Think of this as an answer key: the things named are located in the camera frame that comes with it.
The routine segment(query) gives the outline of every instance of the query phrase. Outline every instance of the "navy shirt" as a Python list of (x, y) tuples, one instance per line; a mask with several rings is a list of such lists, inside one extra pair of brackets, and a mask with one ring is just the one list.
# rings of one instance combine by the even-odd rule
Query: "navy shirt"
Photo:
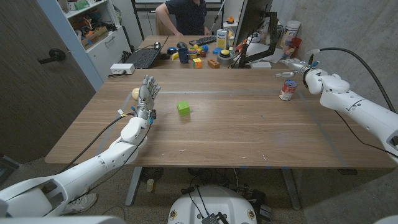
[(169, 0), (166, 2), (171, 15), (175, 15), (177, 30), (183, 35), (204, 35), (203, 25), (207, 14), (206, 2), (198, 6), (192, 0)]

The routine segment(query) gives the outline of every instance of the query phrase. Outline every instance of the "robotic arm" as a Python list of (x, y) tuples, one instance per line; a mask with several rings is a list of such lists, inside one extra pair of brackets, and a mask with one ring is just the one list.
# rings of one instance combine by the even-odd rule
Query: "robotic arm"
[(131, 163), (147, 141), (155, 117), (154, 100), (159, 92), (154, 77), (146, 75), (139, 90), (137, 116), (129, 120), (110, 147), (60, 174), (25, 180), (0, 191), (12, 217), (51, 217), (62, 213), (69, 202), (113, 169)]
[[(377, 137), (385, 150), (398, 155), (398, 114), (349, 90), (349, 83), (339, 75), (329, 75), (326, 71), (315, 68), (319, 62), (312, 65), (298, 59), (281, 62), (293, 70), (290, 77), (296, 74), (303, 76), (303, 82), (311, 94), (322, 94), (322, 106), (347, 114)], [(390, 154), (389, 156), (398, 164), (398, 158)]]

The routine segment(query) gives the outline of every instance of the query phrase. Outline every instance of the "wooden table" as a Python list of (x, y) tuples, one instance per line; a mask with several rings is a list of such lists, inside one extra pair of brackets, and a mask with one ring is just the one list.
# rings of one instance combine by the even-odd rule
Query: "wooden table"
[[(141, 45), (153, 43), (149, 37)], [(193, 37), (169, 37), (169, 46)], [(187, 69), (165, 69), (176, 66)], [(387, 156), (362, 145), (333, 110), (319, 104), (302, 77), (292, 100), (279, 92), (285, 69), (194, 69), (191, 64), (164, 61), (155, 69), (109, 78), (45, 158), (48, 163), (70, 162), (119, 115), (130, 112), (137, 101), (131, 90), (145, 75), (162, 87), (154, 109), (157, 119), (148, 142), (132, 163), (134, 173), (126, 204), (131, 205), (143, 166), (282, 168), (292, 206), (300, 208), (290, 169), (392, 169)], [(180, 117), (176, 104), (187, 100), (191, 114)], [(367, 143), (382, 147), (354, 121), (344, 116)], [(128, 119), (109, 128), (81, 157), (83, 162), (108, 148), (120, 136)]]
[[(139, 47), (147, 47), (148, 45), (154, 44), (155, 42), (159, 41), (160, 44), (163, 45), (161, 52), (163, 54), (167, 53), (167, 49), (169, 47), (177, 47), (177, 44), (179, 42), (184, 42), (187, 44), (188, 47), (192, 47), (189, 44), (190, 40), (197, 40), (199, 38), (202, 38), (204, 36), (170, 36), (167, 39), (167, 36), (158, 36), (158, 35), (149, 35), (145, 38), (145, 40), (142, 42), (142, 44)], [(213, 50), (216, 48), (216, 42), (213, 42), (211, 44), (208, 44), (209, 46), (209, 51), (206, 54), (206, 57), (198, 57), (202, 60), (203, 68), (208, 68), (212, 69), (207, 65), (207, 60), (213, 59), (217, 61), (217, 55), (213, 54)], [(286, 68), (286, 66), (283, 63), (271, 63), (272, 68)], [(221, 69), (227, 68), (227, 65), (220, 65)], [(179, 59), (175, 59), (174, 62), (172, 59), (168, 60), (157, 60), (154, 62), (152, 65), (152, 68), (156, 69), (176, 69), (176, 68), (193, 68), (192, 60), (189, 60), (189, 63), (182, 64), (180, 63)]]

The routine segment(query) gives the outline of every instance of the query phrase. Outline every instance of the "monitor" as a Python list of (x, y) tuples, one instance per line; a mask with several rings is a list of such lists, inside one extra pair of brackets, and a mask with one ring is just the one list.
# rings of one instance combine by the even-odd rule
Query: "monitor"
[(264, 12), (269, 12), (272, 0), (244, 0), (233, 47), (247, 39), (264, 25)]
[(249, 62), (268, 57), (274, 54), (277, 42), (277, 16), (276, 12), (270, 12), (272, 0), (244, 0), (242, 5), (241, 17), (239, 18), (238, 29), (236, 31), (233, 47), (241, 44), (250, 37), (253, 32), (260, 29), (266, 18), (269, 17), (270, 45), (268, 50), (247, 56), (248, 44), (243, 43), (242, 51), (239, 55), (238, 68), (248, 68)]

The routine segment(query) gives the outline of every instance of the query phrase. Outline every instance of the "robot finger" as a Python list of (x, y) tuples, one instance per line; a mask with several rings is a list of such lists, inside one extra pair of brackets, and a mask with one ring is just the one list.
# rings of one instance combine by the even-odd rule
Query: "robot finger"
[(161, 88), (162, 88), (161, 86), (156, 88), (155, 93), (154, 93), (154, 97), (152, 97), (152, 99), (156, 98), (156, 95), (158, 94), (158, 92), (160, 91)]
[(155, 83), (155, 79), (154, 79), (153, 76), (151, 76), (151, 77), (149, 78), (149, 80), (148, 80), (148, 89), (149, 89), (149, 90), (152, 89), (154, 83)]
[(152, 91), (151, 91), (152, 94), (155, 93), (156, 88), (157, 88), (157, 83), (155, 83), (154, 87), (152, 88)]
[(148, 84), (148, 75), (145, 75), (144, 80), (142, 81), (143, 85), (147, 85)]

